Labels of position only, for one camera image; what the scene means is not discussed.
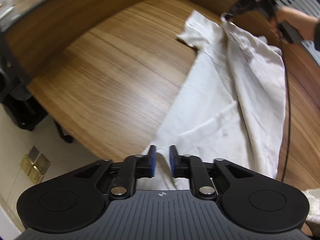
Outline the person's right hand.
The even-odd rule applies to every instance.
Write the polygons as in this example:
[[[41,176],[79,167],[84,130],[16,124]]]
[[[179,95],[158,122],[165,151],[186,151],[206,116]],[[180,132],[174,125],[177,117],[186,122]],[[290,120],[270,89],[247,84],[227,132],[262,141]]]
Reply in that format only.
[[[306,13],[291,7],[280,7],[276,11],[275,16],[278,23],[287,22],[294,27],[303,40],[314,40],[316,27],[319,23],[318,18],[315,16],[307,15]]]

